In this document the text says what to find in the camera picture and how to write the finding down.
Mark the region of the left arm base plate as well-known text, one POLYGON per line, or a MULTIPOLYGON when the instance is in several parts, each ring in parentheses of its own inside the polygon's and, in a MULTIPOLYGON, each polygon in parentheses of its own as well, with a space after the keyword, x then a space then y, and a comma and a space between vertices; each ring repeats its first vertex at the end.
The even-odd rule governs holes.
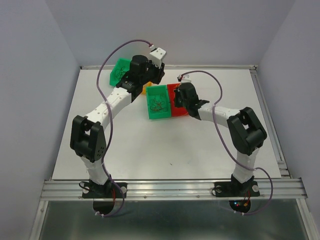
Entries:
POLYGON ((104 185, 94 183, 93 181, 80 181, 79 187, 82 189, 82 198, 84 199, 121 199, 122 193, 111 181, 104 185))

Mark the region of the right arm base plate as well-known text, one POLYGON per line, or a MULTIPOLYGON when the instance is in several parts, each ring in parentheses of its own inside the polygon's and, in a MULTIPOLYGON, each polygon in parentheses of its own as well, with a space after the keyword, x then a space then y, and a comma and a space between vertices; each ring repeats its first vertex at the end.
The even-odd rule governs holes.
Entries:
POLYGON ((214 194, 218 198, 240 198, 244 196, 259 197, 260 189, 256 181, 236 183, 235 181, 219 181, 214 183, 214 194))

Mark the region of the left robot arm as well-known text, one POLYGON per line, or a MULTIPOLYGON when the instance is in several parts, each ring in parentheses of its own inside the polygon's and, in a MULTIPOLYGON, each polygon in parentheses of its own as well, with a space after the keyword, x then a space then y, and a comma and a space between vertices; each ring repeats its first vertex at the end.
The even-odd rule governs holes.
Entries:
POLYGON ((103 103, 85 116, 77 115, 71 126, 70 148, 84 162, 89 173, 88 190, 100 197, 111 193, 113 181, 106 171, 104 156, 111 141, 106 139, 105 130, 113 126, 114 117, 131 104, 143 91, 146 83, 159 84, 165 75, 165 54, 156 50, 148 57, 135 55, 129 69, 103 103))

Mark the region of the red plastic bin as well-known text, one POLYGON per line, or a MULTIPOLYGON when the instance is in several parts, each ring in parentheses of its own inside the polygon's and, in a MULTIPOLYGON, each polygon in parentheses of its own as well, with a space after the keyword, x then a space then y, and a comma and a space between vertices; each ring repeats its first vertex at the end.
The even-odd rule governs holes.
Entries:
POLYGON ((175 107, 175 92, 174 90, 179 86, 179 83, 170 83, 167 84, 167 91, 170 101, 170 109, 171 109, 171 116, 172 117, 182 117, 182 116, 188 116, 188 112, 183 107, 175 107))

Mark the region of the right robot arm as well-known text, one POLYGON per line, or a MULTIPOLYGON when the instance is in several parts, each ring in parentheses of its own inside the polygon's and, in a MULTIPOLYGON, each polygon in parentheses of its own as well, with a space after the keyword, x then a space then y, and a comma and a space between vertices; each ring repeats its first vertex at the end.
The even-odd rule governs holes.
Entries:
POLYGON ((242 195, 254 179, 256 157, 267 138, 267 132, 252 108, 231 109, 218 106, 222 96, 223 90, 220 87, 219 98, 211 104, 208 100, 199 99, 195 86, 185 82, 174 89, 174 105, 185 108, 192 118, 213 122, 224 149, 235 162, 230 182, 231 192, 242 195), (219 126, 229 130, 232 144, 237 151, 236 157, 228 149, 219 126))

